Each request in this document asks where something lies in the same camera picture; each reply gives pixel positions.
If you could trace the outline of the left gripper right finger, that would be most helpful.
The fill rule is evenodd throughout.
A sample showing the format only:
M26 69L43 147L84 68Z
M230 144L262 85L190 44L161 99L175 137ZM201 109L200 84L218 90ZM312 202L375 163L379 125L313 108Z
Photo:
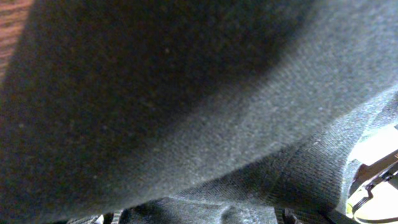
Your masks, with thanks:
M306 224L311 217L311 213L303 210L276 207L274 211L278 224Z

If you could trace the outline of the black t-shirt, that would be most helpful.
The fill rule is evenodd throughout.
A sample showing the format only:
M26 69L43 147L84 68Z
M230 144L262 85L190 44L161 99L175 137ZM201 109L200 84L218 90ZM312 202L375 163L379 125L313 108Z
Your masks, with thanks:
M1 82L1 222L323 223L396 124L396 1L35 1Z

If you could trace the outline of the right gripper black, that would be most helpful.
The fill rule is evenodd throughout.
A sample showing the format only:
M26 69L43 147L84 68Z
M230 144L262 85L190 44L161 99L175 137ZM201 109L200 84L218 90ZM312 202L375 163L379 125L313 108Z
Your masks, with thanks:
M374 194L372 193L373 189L382 183L391 182L393 179L397 179L397 150L384 156L371 165L363 164L358 170L356 177L349 188L349 198L361 190L366 193L365 196L351 206L352 219L358 223L385 224L396 222L397 216L375 220L361 218L356 214L360 208L374 198Z

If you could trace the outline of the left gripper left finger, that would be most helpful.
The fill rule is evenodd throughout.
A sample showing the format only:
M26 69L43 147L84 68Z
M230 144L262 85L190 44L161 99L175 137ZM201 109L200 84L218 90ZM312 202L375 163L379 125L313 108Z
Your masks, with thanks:
M120 224L124 210L117 210L104 215L92 215L85 218L75 218L67 221L67 224Z

